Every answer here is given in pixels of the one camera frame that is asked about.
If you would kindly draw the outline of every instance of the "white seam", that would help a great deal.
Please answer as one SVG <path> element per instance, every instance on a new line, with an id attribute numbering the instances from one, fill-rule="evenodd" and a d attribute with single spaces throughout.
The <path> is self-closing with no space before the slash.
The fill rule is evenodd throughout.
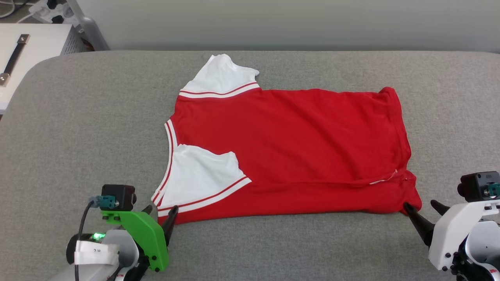
<path id="1" fill-rule="evenodd" d="M 397 172 L 398 172 L 398 170 L 396 169 L 388 179 L 376 180 L 374 182 L 370 182 L 369 185 L 374 185 L 374 184 L 378 184 L 378 183 L 381 183 L 381 182 L 386 182 L 386 181 L 392 179 Z"/>
<path id="2" fill-rule="evenodd" d="M 179 145 L 177 144 L 177 135 L 176 130 L 174 130 L 174 123 L 171 119 L 169 119 L 167 123 L 170 125 L 170 131 L 172 131 L 173 149 L 175 150 Z"/>
<path id="3" fill-rule="evenodd" d="M 158 195 L 158 197 L 156 198 L 156 200 L 154 200 L 154 201 L 153 201 L 153 203 L 154 203 L 155 205 L 158 205 L 158 203 L 160 202 L 160 200 L 161 200 L 161 199 L 162 199 L 162 197 L 163 197 L 163 194 L 165 194 L 165 189 L 167 188 L 167 184 L 165 183 L 165 181 L 167 180 L 167 175 L 169 174 L 169 170 L 171 170 L 171 163 L 172 163 L 172 161 L 173 161 L 173 153 L 172 153 L 172 151 L 173 151 L 174 147 L 172 146 L 172 142 L 171 142 L 170 138 L 172 137 L 172 140 L 173 140 L 173 139 L 174 139 L 174 136 L 173 136 L 173 135 L 171 136 L 171 135 L 170 135 L 170 133 L 169 133 L 169 127 L 168 127 L 168 125 L 167 125 L 167 123 L 168 123 L 168 122 L 172 123 L 172 121 L 170 121 L 170 119 L 169 119 L 169 120 L 168 120 L 168 121 L 164 124 L 164 126 L 165 126 L 165 130 L 166 130 L 166 137 L 167 137 L 167 139 L 168 139 L 168 163 L 167 163 L 167 165 L 166 165 L 165 176 L 163 177 L 163 180 L 160 182 L 160 184 L 159 184 L 158 188 L 156 189 L 156 191 L 154 192 L 153 196 L 151 197 L 151 201 L 153 201 L 153 199 L 155 198 L 155 196 L 156 196 L 156 194 L 157 194 L 158 192 L 162 193 L 162 194 Z"/>
<path id="4" fill-rule="evenodd" d="M 180 207 L 179 213 L 196 210 L 196 209 L 211 205 L 215 202 L 218 202 L 218 201 L 228 197 L 229 195 L 233 194 L 234 192 L 236 192 L 237 190 L 239 190 L 240 188 L 246 186 L 247 184 L 249 184 L 251 182 L 252 181 L 247 177 L 247 178 L 243 179 L 242 181 L 238 182 L 237 184 L 235 184 L 234 186 L 232 186 L 231 188 L 229 188 L 228 190 L 224 191 L 223 193 L 221 193 L 215 197 L 209 198 L 207 200 L 203 200 L 203 201 L 195 203 L 195 204 Z M 158 217 L 168 216 L 170 210 L 171 209 L 159 211 Z"/>
<path id="5" fill-rule="evenodd" d="M 183 97 L 191 98 L 191 99 L 202 99 L 202 98 L 224 99 L 224 98 L 234 97 L 234 96 L 239 95 L 243 92 L 246 92 L 246 91 L 249 91 L 252 89 L 256 89 L 256 88 L 260 88 L 259 84 L 251 84 L 251 85 L 245 86 L 241 89 L 235 90 L 234 92 L 228 93 L 228 94 L 216 94 L 216 93 L 193 94 L 193 93 L 182 92 L 182 90 L 181 90 L 181 92 L 179 93 L 179 96 L 183 96 Z"/>

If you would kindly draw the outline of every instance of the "green led light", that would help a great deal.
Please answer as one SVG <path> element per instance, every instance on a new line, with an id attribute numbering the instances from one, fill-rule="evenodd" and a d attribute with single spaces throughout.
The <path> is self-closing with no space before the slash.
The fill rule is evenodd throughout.
<path id="1" fill-rule="evenodd" d="M 104 236 L 106 236 L 106 234 L 104 233 L 99 233 L 99 232 L 96 232 L 92 235 L 92 239 L 95 240 L 95 241 L 100 241 L 101 239 L 104 238 Z"/>

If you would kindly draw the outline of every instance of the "white sleeve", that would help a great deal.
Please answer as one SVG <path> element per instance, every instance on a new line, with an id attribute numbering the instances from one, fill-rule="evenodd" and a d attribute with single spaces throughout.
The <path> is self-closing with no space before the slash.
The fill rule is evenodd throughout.
<path id="1" fill-rule="evenodd" d="M 259 71 L 235 64 L 227 54 L 212 55 L 193 80 L 180 90 L 188 98 L 227 98 L 259 88 Z"/>
<path id="2" fill-rule="evenodd" d="M 158 216 L 164 217 L 174 205 L 179 206 L 179 213 L 196 210 L 223 200 L 251 182 L 233 152 L 217 155 L 180 144 L 173 151 L 169 176 L 153 202 Z"/>

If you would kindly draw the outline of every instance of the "gray cushioned table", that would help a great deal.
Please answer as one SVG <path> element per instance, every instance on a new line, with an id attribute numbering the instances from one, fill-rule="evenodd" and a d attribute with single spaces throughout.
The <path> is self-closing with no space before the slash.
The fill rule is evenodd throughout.
<path id="1" fill-rule="evenodd" d="M 0 121 L 0 280 L 46 280 L 67 267 L 68 239 L 88 197 L 133 185 L 137 209 L 164 176 L 164 122 L 211 54 L 111 51 L 36 65 Z M 263 89 L 398 92 L 429 201 L 464 202 L 460 176 L 500 169 L 500 55 L 476 52 L 248 52 Z M 109 229 L 96 210 L 87 232 Z M 176 226 L 166 272 L 149 280 L 454 280 L 427 259 L 401 213 L 241 217 Z"/>

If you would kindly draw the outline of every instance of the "power strip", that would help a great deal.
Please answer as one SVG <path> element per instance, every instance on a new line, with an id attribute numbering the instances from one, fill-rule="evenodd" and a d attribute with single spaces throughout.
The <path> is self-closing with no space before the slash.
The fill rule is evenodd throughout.
<path id="1" fill-rule="evenodd" d="M 84 32 L 68 3 L 57 4 L 53 9 L 50 9 L 48 2 L 48 0 L 40 0 L 35 5 L 29 7 L 29 12 L 34 19 L 44 24 L 71 24 L 78 33 Z"/>

